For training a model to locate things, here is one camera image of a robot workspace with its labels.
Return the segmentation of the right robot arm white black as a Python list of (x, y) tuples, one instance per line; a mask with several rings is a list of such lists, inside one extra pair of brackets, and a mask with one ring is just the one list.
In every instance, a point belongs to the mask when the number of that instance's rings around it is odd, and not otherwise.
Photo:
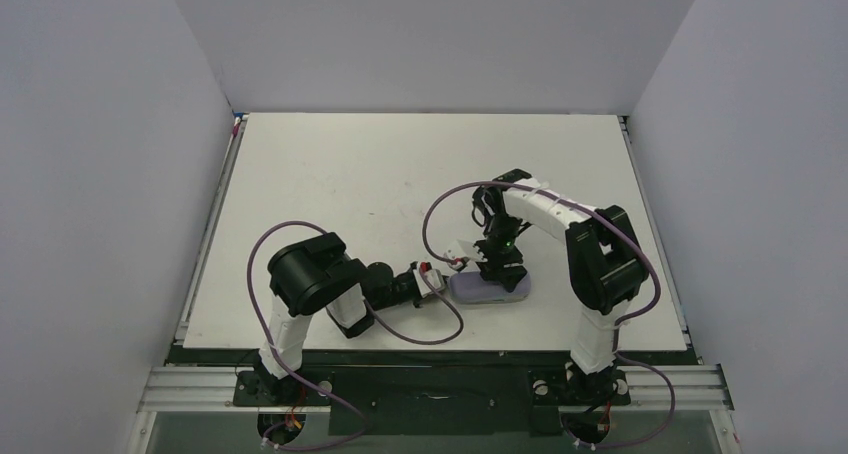
[(483, 280), (508, 292), (528, 275), (516, 245), (526, 228), (536, 227), (563, 244), (569, 283), (582, 305), (571, 362), (586, 375), (610, 368), (617, 321), (650, 274), (626, 212), (578, 204), (521, 169), (477, 187), (472, 205), (483, 215), (483, 237), (474, 243), (472, 259)]

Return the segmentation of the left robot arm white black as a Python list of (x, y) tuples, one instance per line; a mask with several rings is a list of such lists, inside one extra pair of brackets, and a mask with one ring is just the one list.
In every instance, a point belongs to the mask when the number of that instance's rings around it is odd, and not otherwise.
[(347, 339), (375, 324), (375, 313), (404, 303), (420, 304), (431, 293), (418, 266), (399, 274), (381, 262), (369, 265), (346, 253), (334, 232), (289, 245), (268, 262), (273, 293), (271, 340), (259, 350), (254, 369), (270, 387), (302, 365), (302, 351), (315, 314), (325, 312)]

